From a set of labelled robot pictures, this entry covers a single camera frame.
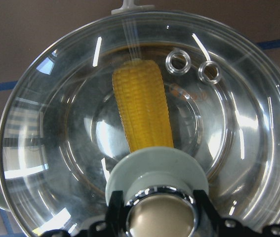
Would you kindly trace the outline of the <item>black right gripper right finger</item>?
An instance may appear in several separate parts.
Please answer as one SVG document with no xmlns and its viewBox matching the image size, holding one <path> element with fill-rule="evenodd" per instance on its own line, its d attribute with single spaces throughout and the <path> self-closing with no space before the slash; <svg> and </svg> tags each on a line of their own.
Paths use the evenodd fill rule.
<svg viewBox="0 0 280 237">
<path fill-rule="evenodd" d="M 265 226 L 259 233 L 233 218 L 221 217 L 204 190 L 194 190 L 193 195 L 217 237 L 280 237 L 280 224 Z"/>
</svg>

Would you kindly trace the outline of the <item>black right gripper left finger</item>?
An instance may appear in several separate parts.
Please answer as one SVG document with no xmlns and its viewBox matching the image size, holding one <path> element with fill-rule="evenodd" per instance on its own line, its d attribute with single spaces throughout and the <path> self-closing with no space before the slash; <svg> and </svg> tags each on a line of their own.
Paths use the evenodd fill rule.
<svg viewBox="0 0 280 237">
<path fill-rule="evenodd" d="M 124 237 L 130 207 L 124 204 L 123 191 L 113 191 L 105 219 L 96 221 L 87 230 L 80 231 L 81 237 Z"/>
</svg>

